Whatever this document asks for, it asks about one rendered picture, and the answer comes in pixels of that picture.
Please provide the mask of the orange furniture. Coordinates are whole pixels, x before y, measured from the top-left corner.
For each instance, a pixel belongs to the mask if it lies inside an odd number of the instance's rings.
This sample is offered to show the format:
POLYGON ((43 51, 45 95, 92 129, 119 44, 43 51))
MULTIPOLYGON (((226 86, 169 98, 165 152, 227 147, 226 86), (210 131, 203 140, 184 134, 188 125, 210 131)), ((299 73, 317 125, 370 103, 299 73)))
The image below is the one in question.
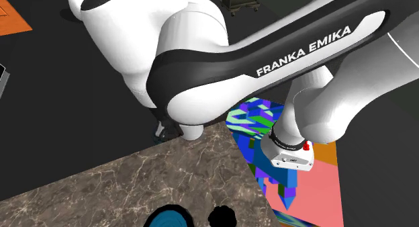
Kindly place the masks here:
POLYGON ((32 31, 8 0, 0 0, 0 36, 32 31))

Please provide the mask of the black round object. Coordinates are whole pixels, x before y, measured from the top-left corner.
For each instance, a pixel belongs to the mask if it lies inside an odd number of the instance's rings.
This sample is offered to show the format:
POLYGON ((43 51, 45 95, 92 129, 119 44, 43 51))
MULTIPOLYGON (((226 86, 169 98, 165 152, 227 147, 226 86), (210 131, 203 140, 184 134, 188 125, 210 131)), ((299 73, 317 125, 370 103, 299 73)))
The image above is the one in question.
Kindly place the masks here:
POLYGON ((207 220, 210 227, 237 227, 235 212, 228 206, 216 206, 207 220))

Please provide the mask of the blue bowl with black rim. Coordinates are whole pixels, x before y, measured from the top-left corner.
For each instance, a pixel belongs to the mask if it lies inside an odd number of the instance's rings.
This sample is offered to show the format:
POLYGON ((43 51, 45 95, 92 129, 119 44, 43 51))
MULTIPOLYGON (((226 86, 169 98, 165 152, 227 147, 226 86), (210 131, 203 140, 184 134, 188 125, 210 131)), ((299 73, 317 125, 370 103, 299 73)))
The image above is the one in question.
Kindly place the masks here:
POLYGON ((167 204, 157 208, 143 227, 195 227, 192 215, 177 204, 167 204))

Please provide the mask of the colourful patterned robot stand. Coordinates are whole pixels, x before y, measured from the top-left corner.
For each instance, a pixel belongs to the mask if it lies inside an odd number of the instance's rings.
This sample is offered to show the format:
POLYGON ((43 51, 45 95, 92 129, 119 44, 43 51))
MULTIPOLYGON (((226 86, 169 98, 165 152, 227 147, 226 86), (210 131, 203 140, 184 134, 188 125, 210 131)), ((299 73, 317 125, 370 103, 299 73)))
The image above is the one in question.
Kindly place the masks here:
POLYGON ((335 143, 310 146, 310 171, 275 168, 261 152, 261 138, 282 111, 253 97, 230 110, 226 125, 282 227, 344 227, 335 143))

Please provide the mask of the grey flat device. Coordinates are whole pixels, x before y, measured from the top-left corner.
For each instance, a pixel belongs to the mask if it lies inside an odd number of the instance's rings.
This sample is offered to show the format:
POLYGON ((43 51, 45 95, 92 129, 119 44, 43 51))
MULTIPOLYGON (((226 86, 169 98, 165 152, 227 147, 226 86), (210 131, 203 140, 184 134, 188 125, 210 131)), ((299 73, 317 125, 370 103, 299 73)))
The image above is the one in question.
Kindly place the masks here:
POLYGON ((10 73, 7 71, 7 69, 0 63, 0 99, 1 96, 5 90, 5 86, 7 84, 7 81, 10 77, 10 73))

